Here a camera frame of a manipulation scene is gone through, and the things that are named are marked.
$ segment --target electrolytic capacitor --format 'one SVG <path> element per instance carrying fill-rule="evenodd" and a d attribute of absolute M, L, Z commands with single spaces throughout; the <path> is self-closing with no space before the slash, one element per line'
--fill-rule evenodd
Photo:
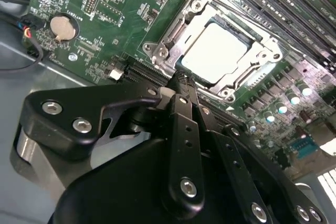
<path fill-rule="evenodd" d="M 257 131 L 256 123 L 254 121 L 248 122 L 248 130 L 253 133 Z"/>
<path fill-rule="evenodd" d="M 253 143 L 257 148 L 261 149 L 261 143 L 259 139 L 253 140 Z"/>
<path fill-rule="evenodd" d="M 300 90 L 301 94 L 304 97 L 308 97 L 308 96 L 310 96 L 313 93 L 313 91 L 311 90 L 311 88 L 308 87 L 308 85 L 305 84 L 305 83 L 298 85 L 298 89 Z"/>
<path fill-rule="evenodd" d="M 293 105 L 297 105 L 297 104 L 300 103 L 300 98 L 295 93 L 287 94 L 287 98 L 290 101 L 290 103 L 293 104 Z"/>
<path fill-rule="evenodd" d="M 273 113 L 270 112 L 270 111 L 265 112 L 264 116 L 265 116 L 265 119 L 268 123 L 272 123 L 272 122 L 275 121 L 275 117 L 274 117 Z"/>
<path fill-rule="evenodd" d="M 296 126 L 295 130 L 299 138 L 304 139 L 307 137 L 307 133 L 301 126 Z"/>
<path fill-rule="evenodd" d="M 276 108 L 280 114 L 286 114 L 288 111 L 286 105 L 284 105 L 282 102 L 278 102 L 276 104 Z"/>
<path fill-rule="evenodd" d="M 305 123 L 310 124 L 312 122 L 312 119 L 306 111 L 302 110 L 299 115 Z"/>

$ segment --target mounting hole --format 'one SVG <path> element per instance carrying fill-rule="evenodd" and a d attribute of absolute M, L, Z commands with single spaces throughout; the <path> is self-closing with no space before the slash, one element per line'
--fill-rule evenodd
<path fill-rule="evenodd" d="M 237 161 L 233 161 L 233 164 L 238 168 L 238 169 L 241 169 L 241 165 L 239 162 Z"/>
<path fill-rule="evenodd" d="M 233 148 L 232 148 L 232 146 L 231 146 L 231 145 L 229 145 L 229 144 L 226 144 L 225 146 L 226 146 L 226 148 L 228 148 L 230 151 L 233 151 Z"/>
<path fill-rule="evenodd" d="M 145 50 L 150 51 L 150 50 L 152 50 L 152 47 L 148 44 L 145 44 Z"/>
<path fill-rule="evenodd" d="M 189 148 L 193 147 L 193 144 L 188 140 L 185 141 L 185 145 L 188 146 Z"/>

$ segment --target black metal arm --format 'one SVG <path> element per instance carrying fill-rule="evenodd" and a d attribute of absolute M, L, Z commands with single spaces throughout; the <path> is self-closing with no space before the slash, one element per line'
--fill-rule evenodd
<path fill-rule="evenodd" d="M 141 83 L 36 92 L 26 98 L 20 124 L 25 143 L 36 143 L 49 166 L 59 170 L 63 162 L 69 173 L 87 167 L 102 138 L 152 133 L 64 183 L 53 224 L 327 223 L 239 127 L 220 132 L 198 103 L 194 81 L 180 71 L 159 90 Z"/>

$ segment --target black plastic bracket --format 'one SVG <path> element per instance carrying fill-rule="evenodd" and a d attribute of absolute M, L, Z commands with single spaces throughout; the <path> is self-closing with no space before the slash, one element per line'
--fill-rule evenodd
<path fill-rule="evenodd" d="M 192 120 L 189 99 L 176 94 L 170 104 L 168 175 L 162 201 L 178 219 L 191 219 L 203 209 L 205 201 L 198 125 Z"/>
<path fill-rule="evenodd" d="M 160 101 L 159 91 L 146 82 L 39 91 L 25 99 L 20 123 L 29 138 L 66 159 L 78 160 L 89 156 L 102 136 L 103 119 L 112 118 L 112 131 L 126 110 L 155 107 Z M 47 113 L 43 108 L 46 102 L 60 107 Z M 76 131 L 73 123 L 77 119 L 90 123 L 88 132 Z"/>

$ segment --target screw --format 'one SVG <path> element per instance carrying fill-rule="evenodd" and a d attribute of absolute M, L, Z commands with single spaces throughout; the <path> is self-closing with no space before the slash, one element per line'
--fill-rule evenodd
<path fill-rule="evenodd" d="M 296 211 L 302 217 L 302 219 L 304 219 L 305 221 L 309 221 L 309 215 L 307 214 L 307 212 L 302 207 L 297 206 Z"/>
<path fill-rule="evenodd" d="M 62 106 L 57 102 L 45 102 L 42 104 L 42 109 L 44 112 L 50 115 L 57 115 L 63 110 Z"/>
<path fill-rule="evenodd" d="M 309 208 L 309 211 L 315 219 L 317 219 L 319 222 L 322 221 L 322 218 L 319 216 L 319 214 L 313 208 Z"/>
<path fill-rule="evenodd" d="M 235 134 L 236 136 L 239 136 L 240 133 L 236 128 L 231 128 L 231 131 L 233 132 L 233 134 Z"/>
<path fill-rule="evenodd" d="M 181 97 L 181 98 L 180 98 L 180 101 L 181 101 L 181 102 L 183 102 L 183 103 L 185 103 L 185 104 L 187 104 L 187 103 L 188 103 L 188 101 L 187 101 L 187 100 L 185 100 L 183 97 Z"/>
<path fill-rule="evenodd" d="M 152 89 L 148 89 L 148 93 L 151 95 L 157 95 L 157 92 L 155 90 Z"/>
<path fill-rule="evenodd" d="M 169 54 L 168 50 L 165 47 L 160 48 L 159 56 L 160 57 L 167 57 Z"/>
<path fill-rule="evenodd" d="M 72 127 L 79 133 L 88 133 L 92 130 L 92 125 L 88 120 L 76 119 L 74 120 Z"/>
<path fill-rule="evenodd" d="M 202 108 L 203 112 L 207 115 L 210 114 L 210 110 L 208 108 Z"/>
<path fill-rule="evenodd" d="M 267 215 L 265 211 L 257 204 L 253 203 L 251 206 L 252 212 L 255 217 L 261 222 L 261 223 L 266 223 L 267 221 Z"/>
<path fill-rule="evenodd" d="M 150 51 L 150 50 L 152 50 L 152 47 L 148 44 L 145 44 L 145 50 Z"/>
<path fill-rule="evenodd" d="M 189 179 L 183 179 L 180 183 L 182 192 L 189 198 L 194 198 L 197 195 L 197 189 L 194 183 Z"/>
<path fill-rule="evenodd" d="M 193 12 L 199 12 L 202 9 L 202 2 L 200 0 L 194 0 L 191 2 L 190 8 Z"/>
<path fill-rule="evenodd" d="M 76 61 L 76 60 L 78 60 L 78 56 L 77 56 L 77 54 L 74 54 L 73 52 L 71 52 L 71 53 L 69 54 L 68 59 L 69 59 L 70 61 Z"/>

